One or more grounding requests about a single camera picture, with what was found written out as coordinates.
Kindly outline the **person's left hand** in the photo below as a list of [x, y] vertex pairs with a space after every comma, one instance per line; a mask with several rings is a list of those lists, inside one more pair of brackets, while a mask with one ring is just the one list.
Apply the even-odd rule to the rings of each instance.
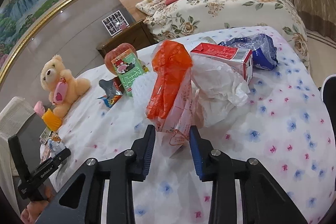
[[24, 224], [34, 224], [43, 212], [43, 210], [52, 201], [54, 197], [54, 191], [51, 187], [45, 187], [45, 196], [47, 198], [46, 200], [31, 201], [27, 205], [27, 207], [21, 212], [20, 219]]

